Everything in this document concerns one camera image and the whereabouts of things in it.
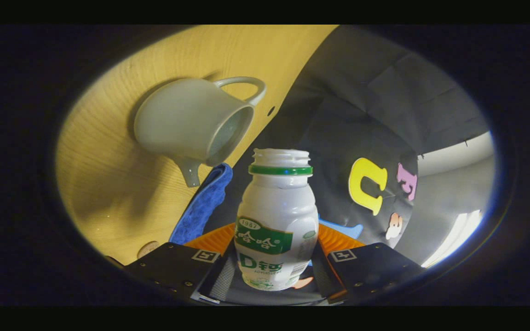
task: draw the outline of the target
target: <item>wooden surface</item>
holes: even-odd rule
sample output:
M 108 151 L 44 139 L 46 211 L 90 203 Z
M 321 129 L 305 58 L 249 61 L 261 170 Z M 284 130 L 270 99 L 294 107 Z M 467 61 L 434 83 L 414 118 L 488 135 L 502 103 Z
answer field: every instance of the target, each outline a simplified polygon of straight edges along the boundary
M 233 166 L 277 113 L 301 69 L 334 25 L 204 25 L 171 35 L 99 77 L 76 101 L 61 130 L 56 172 L 63 203 L 101 254 L 134 262 L 143 245 L 168 241 L 196 188 L 179 168 L 147 153 L 133 136 L 135 110 L 157 86 L 184 77 L 253 76 L 267 84 Z M 225 86 L 237 98 L 249 84 Z M 269 110 L 275 107 L 268 117 Z M 200 180 L 211 168 L 200 166 Z

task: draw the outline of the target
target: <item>white plastic bottle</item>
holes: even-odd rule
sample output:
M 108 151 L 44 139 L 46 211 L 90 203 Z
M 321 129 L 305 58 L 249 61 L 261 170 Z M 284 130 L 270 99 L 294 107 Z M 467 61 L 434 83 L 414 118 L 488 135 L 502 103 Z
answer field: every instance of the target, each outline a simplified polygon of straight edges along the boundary
M 250 287 L 281 291 L 299 280 L 318 239 L 312 167 L 307 151 L 254 152 L 234 231 L 238 266 Z

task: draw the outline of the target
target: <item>bottle label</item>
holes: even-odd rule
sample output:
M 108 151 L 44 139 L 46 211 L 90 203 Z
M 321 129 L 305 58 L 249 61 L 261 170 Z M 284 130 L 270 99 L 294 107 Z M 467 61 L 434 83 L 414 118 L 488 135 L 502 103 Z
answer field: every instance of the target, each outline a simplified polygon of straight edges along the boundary
M 261 253 L 278 255 L 292 248 L 293 233 L 267 228 L 256 220 L 238 217 L 234 238 L 236 243 Z

